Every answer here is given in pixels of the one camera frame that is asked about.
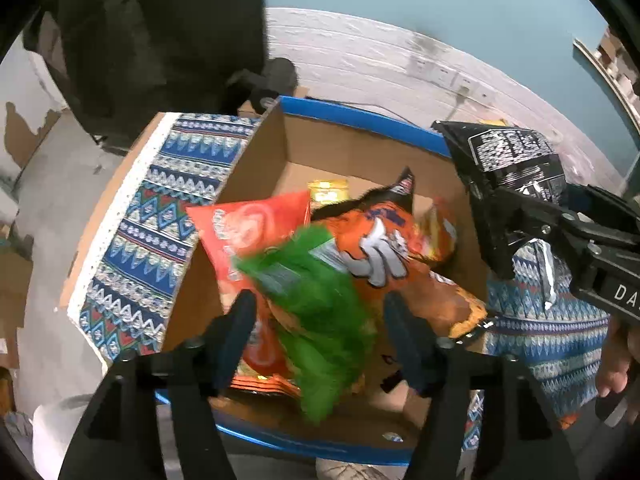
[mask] blue wall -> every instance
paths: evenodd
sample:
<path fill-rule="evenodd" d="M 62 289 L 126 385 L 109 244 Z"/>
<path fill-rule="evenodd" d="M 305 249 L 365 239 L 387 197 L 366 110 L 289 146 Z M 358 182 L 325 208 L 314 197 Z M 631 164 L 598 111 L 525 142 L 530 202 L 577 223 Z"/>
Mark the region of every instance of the blue wall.
<path fill-rule="evenodd" d="M 584 60 L 574 37 L 595 49 L 607 23 L 588 0 L 267 0 L 271 7 L 331 10 L 391 23 L 495 66 L 578 126 L 624 175 L 638 134 Z"/>

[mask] blue patterned fabric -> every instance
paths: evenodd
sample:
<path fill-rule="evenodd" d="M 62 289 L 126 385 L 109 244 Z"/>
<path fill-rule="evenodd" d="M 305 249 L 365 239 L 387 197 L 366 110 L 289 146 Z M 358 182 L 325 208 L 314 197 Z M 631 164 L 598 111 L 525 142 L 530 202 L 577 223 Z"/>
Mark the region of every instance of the blue patterned fabric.
<path fill-rule="evenodd" d="M 540 381 L 556 415 L 575 413 L 596 396 L 595 374 L 607 334 L 609 315 L 577 300 L 569 292 L 571 273 L 554 257 L 558 298 L 545 310 L 541 272 L 544 268 L 534 242 L 513 257 L 514 280 L 490 277 L 487 308 L 502 314 L 484 338 L 485 353 L 514 354 Z M 482 393 L 469 411 L 465 449 L 477 447 L 482 413 Z"/>
<path fill-rule="evenodd" d="M 162 348 L 198 241 L 185 208 L 215 202 L 257 120 L 183 114 L 146 172 L 90 283 L 79 325 L 110 364 Z"/>

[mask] patterned tablecloth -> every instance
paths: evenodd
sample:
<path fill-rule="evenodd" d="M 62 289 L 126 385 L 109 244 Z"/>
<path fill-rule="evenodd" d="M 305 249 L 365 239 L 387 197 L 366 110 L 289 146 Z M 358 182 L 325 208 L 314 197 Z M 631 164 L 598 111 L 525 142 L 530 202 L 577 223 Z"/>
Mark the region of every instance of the patterned tablecloth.
<path fill-rule="evenodd" d="M 110 206 L 82 266 L 68 314 L 105 366 L 125 348 L 158 352 L 184 269 L 197 243 L 185 207 L 209 205 L 254 132 L 257 120 L 167 114 Z M 532 245 L 514 257 L 516 279 L 488 283 L 488 307 L 504 317 L 484 350 L 525 360 L 558 416 L 595 396 L 594 374 L 607 315 L 576 300 L 556 259 L 559 298 L 545 310 L 542 263 Z M 482 393 L 469 411 L 465 449 L 478 443 Z"/>

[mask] white brick wall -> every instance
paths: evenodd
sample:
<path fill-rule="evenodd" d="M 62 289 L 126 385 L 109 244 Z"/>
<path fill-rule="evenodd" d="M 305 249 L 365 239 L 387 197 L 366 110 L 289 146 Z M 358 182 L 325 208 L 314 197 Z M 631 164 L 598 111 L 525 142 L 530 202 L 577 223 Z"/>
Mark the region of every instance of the white brick wall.
<path fill-rule="evenodd" d="M 570 181 L 621 192 L 624 179 L 571 121 L 531 90 L 475 57 L 427 36 L 356 16 L 322 10 L 267 9 L 270 56 L 287 57 L 312 97 L 389 108 L 428 128 L 434 120 L 505 118 L 546 135 Z M 454 68 L 495 89 L 493 105 L 408 75 L 415 59 Z M 394 117 L 380 108 L 367 107 Z"/>

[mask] black fabric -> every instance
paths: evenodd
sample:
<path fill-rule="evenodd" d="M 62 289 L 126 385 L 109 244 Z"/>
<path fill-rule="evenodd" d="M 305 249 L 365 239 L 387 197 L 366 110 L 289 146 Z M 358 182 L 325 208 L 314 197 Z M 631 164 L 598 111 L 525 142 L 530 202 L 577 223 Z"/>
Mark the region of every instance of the black fabric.
<path fill-rule="evenodd" d="M 264 31 L 263 0 L 44 0 L 25 46 L 89 133 L 133 140 L 158 111 L 235 113 Z"/>

